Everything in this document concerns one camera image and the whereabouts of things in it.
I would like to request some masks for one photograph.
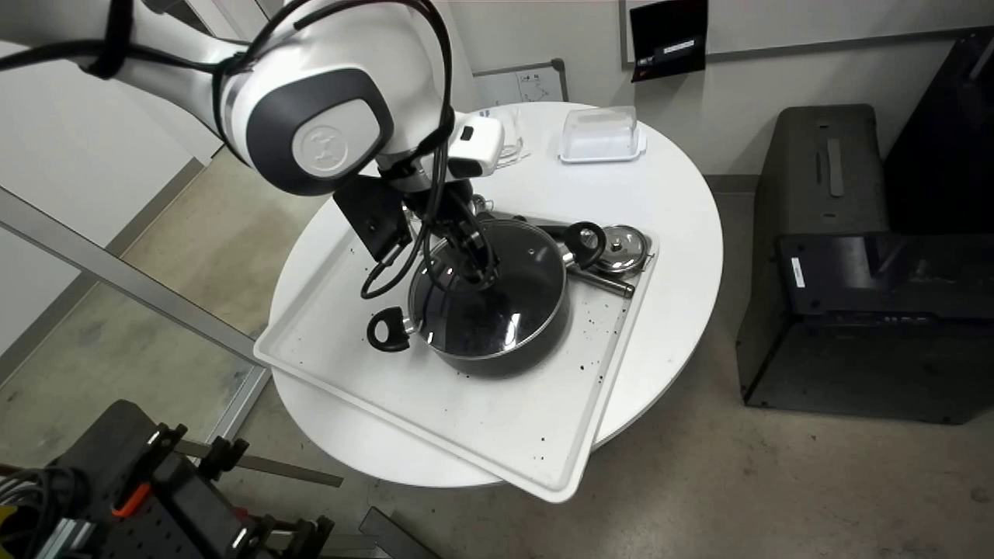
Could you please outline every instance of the black pot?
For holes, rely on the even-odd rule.
[[[569,328],[569,272],[556,240],[528,220],[479,226],[491,248],[484,282],[451,278],[457,255],[433,255],[409,278],[413,328],[457,369],[514,374],[556,351]]]

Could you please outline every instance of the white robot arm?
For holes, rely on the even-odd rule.
[[[426,188],[413,161],[447,138],[451,45],[429,0],[298,0],[253,42],[140,0],[0,0],[0,13],[0,40],[176,101],[290,193],[332,193],[374,157],[398,188]]]

